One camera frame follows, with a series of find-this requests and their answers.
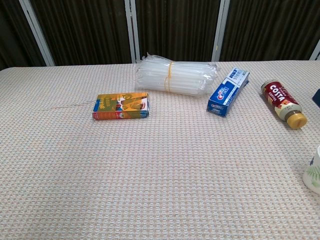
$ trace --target bottle cap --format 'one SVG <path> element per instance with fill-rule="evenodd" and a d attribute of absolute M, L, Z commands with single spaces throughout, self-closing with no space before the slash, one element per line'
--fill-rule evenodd
<path fill-rule="evenodd" d="M 292 129 L 302 128 L 307 123 L 307 118 L 302 113 L 296 113 L 290 116 L 287 121 L 288 125 Z"/>

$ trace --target curtain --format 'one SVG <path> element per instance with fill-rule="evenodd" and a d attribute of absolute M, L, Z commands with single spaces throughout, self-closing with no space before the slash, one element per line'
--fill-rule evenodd
<path fill-rule="evenodd" d="M 31 0 L 56 65 L 131 63 L 123 0 Z"/>
<path fill-rule="evenodd" d="M 18 0 L 0 0 L 0 70 L 45 66 Z"/>
<path fill-rule="evenodd" d="M 220 61 L 308 60 L 320 0 L 231 0 Z"/>
<path fill-rule="evenodd" d="M 220 0 L 136 0 L 140 56 L 211 61 Z"/>

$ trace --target blue object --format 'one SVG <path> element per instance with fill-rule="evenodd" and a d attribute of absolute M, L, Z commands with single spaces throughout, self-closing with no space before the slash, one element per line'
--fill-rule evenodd
<path fill-rule="evenodd" d="M 225 117 L 241 90 L 249 82 L 249 74 L 248 71 L 234 67 L 210 97 L 206 110 Z"/>
<path fill-rule="evenodd" d="M 315 102 L 315 104 L 318 105 L 318 107 L 320 108 L 320 89 L 318 89 L 318 91 L 316 91 L 315 95 L 312 97 L 312 100 Z"/>

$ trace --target textured tablecloth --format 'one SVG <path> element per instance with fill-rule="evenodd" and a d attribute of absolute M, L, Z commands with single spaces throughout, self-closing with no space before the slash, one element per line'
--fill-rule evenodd
<path fill-rule="evenodd" d="M 320 239 L 302 174 L 320 144 L 320 61 L 219 62 L 250 82 L 226 118 L 209 95 L 149 91 L 150 116 L 96 121 L 98 94 L 135 91 L 132 64 L 0 72 L 0 239 Z M 291 130 L 259 95 L 302 105 Z"/>

